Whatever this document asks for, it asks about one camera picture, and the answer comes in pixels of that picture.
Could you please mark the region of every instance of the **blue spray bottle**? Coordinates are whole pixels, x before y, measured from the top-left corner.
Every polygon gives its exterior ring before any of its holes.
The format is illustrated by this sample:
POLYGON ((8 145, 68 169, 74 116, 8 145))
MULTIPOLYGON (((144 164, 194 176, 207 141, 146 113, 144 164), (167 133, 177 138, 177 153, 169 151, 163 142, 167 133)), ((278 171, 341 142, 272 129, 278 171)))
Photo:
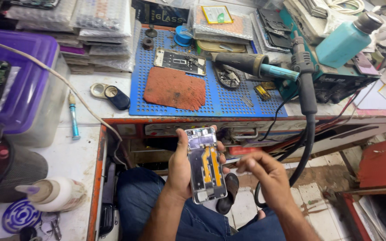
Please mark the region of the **blue spray bottle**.
POLYGON ((382 24, 383 19, 372 12, 362 13, 352 23, 342 23, 315 49, 319 63, 342 67, 371 43, 369 34, 382 24))

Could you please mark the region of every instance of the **blue screwdriver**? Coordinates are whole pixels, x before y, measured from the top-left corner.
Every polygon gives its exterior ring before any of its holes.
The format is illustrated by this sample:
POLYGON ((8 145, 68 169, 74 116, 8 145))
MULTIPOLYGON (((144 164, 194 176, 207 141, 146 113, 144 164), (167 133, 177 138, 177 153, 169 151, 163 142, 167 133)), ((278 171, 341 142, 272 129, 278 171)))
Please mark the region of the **blue screwdriver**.
POLYGON ((78 133, 77 119, 76 119, 76 99, 74 95, 71 93, 71 90, 69 91, 68 101, 69 101, 69 109, 71 110, 71 118, 72 118, 72 139, 79 140, 80 134, 78 133))

